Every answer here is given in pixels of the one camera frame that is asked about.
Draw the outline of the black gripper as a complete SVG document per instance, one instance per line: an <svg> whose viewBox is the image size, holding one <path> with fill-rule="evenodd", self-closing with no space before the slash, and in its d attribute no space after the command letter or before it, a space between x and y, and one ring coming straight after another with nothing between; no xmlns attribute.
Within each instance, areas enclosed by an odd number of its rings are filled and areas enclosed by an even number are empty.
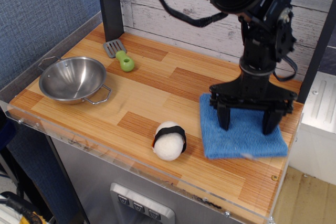
<svg viewBox="0 0 336 224"><path fill-rule="evenodd" d="M262 132L271 134L282 117L293 111L298 94L270 82L274 69L244 69L231 82L215 84L209 88L210 105L217 109L221 128L228 131L230 109L251 109L264 111Z"/></svg>

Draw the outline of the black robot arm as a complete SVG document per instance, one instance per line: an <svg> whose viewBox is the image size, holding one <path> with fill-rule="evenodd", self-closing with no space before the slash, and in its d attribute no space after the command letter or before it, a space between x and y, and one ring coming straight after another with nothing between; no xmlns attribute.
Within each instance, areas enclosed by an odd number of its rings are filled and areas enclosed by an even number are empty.
<svg viewBox="0 0 336 224"><path fill-rule="evenodd" d="M241 24L244 52L239 61L240 76L231 82L210 87L210 104L217 111L220 126L227 130L232 108L262 110L262 131L274 131L282 117L293 111L297 94L272 84L276 65L293 52L291 0L209 0L224 14L234 14Z"/></svg>

